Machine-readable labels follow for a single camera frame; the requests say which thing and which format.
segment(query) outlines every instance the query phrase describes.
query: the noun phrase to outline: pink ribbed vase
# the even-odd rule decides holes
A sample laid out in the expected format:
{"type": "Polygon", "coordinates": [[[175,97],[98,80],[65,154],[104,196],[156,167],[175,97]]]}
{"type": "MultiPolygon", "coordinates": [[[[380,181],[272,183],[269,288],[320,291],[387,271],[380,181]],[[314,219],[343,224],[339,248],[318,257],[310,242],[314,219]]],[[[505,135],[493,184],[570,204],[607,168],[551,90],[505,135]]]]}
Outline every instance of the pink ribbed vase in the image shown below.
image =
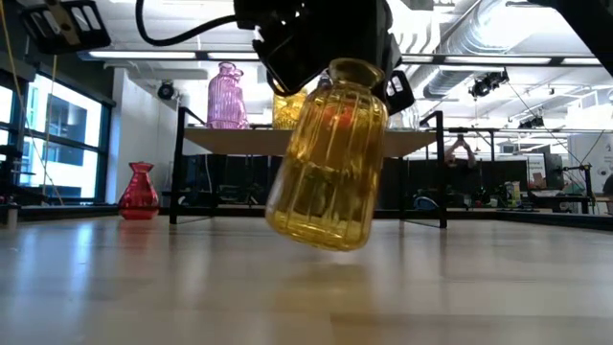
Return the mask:
{"type": "Polygon", "coordinates": [[[219,74],[209,83],[207,125],[214,129],[245,128],[247,114],[238,85],[242,71],[232,62],[221,62],[219,74]]]}

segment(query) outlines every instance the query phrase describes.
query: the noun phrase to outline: yellow glass jar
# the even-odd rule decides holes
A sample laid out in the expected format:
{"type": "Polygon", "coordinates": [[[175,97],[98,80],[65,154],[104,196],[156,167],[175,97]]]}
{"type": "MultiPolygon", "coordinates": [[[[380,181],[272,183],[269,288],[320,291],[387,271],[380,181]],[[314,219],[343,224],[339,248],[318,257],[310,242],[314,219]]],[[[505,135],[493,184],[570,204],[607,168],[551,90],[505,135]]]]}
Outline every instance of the yellow glass jar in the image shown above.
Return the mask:
{"type": "Polygon", "coordinates": [[[275,129],[294,129],[298,125],[300,110],[307,99],[305,89],[295,95],[280,97],[275,95],[272,112],[272,127],[275,129]]]}
{"type": "Polygon", "coordinates": [[[297,242],[349,251],[368,241],[383,162],[387,109],[370,63],[339,58],[332,86],[306,99],[266,204],[266,220],[297,242]]]}

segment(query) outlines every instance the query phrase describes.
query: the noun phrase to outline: red glass vase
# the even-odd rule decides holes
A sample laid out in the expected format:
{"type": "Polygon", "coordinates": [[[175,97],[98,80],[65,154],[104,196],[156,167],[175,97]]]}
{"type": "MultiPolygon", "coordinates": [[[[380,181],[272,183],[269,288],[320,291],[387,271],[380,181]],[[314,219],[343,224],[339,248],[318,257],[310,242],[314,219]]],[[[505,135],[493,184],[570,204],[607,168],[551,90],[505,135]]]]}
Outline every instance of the red glass vase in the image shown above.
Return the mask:
{"type": "Polygon", "coordinates": [[[152,219],[159,211],[159,199],[151,184],[149,172],[153,165],[145,162],[130,163],[134,174],[119,200],[119,213],[124,219],[152,219]]]}

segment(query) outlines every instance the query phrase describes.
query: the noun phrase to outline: ribbed glass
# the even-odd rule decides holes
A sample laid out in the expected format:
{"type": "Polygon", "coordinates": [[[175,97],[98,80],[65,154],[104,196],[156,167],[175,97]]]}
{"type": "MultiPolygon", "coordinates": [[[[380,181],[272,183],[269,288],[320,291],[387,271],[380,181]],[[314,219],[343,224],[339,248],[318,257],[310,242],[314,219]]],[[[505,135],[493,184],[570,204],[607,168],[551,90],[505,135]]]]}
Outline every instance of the ribbed glass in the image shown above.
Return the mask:
{"type": "Polygon", "coordinates": [[[370,236],[388,114],[370,90],[383,78],[376,67],[339,58],[329,70],[332,86],[303,105],[266,219],[295,241],[348,251],[370,236]]]}
{"type": "Polygon", "coordinates": [[[207,125],[216,129],[241,129],[249,127],[247,113],[238,85],[242,71],[234,63],[221,62],[219,74],[209,83],[207,125]]]}

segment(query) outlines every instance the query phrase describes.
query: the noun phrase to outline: glass jar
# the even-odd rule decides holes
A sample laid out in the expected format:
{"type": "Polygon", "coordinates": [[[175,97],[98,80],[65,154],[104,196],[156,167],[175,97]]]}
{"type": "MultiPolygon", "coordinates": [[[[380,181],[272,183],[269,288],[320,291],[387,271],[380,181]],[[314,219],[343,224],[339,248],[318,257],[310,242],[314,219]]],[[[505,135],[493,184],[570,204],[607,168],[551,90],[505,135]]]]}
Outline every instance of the glass jar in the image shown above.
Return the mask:
{"type": "Polygon", "coordinates": [[[308,92],[300,90],[295,95],[280,97],[275,95],[272,113],[272,127],[275,129],[294,129],[298,125],[298,117],[308,92]]]}
{"type": "Polygon", "coordinates": [[[245,100],[242,96],[242,88],[240,87],[240,78],[244,76],[244,72],[239,69],[235,69],[232,73],[235,79],[235,92],[236,92],[236,100],[237,100],[237,121],[238,128],[240,129],[249,129],[249,121],[247,120],[247,108],[245,107],[245,100]]]}
{"type": "Polygon", "coordinates": [[[221,62],[219,74],[209,83],[207,126],[215,129],[240,129],[246,121],[242,89],[238,81],[242,71],[232,62],[221,62]]]}
{"type": "Polygon", "coordinates": [[[306,99],[277,173],[266,220],[297,242],[329,250],[363,246],[371,231],[387,109],[371,88],[383,72],[338,58],[332,86],[306,99]]]}

